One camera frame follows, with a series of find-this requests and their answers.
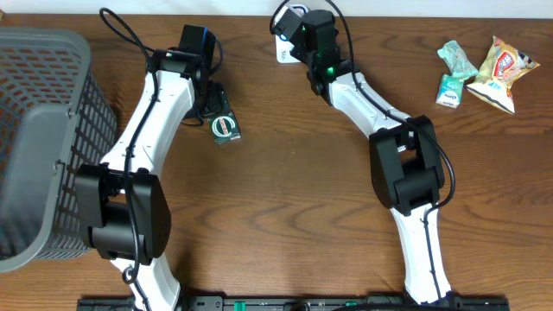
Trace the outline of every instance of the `gray plastic basket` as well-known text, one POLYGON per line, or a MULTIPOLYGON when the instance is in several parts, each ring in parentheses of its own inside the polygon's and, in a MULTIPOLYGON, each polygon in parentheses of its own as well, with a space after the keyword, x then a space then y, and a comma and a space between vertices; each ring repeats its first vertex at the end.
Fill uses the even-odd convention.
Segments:
POLYGON ((0 29, 0 272, 87 252, 74 177, 117 130, 90 65, 73 32, 0 29))

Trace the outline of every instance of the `white backdrop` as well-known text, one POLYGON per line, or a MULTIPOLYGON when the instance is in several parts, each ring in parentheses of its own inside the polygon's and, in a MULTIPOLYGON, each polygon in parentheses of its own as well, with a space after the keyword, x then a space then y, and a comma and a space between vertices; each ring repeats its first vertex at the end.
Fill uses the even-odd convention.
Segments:
MULTIPOLYGON (((291 1, 311 9, 324 0, 291 1)), ((553 0, 335 0, 346 16, 445 16, 553 18, 553 0)), ((106 6, 119 14, 271 15, 280 0, 0 0, 6 13, 97 13, 106 6)))

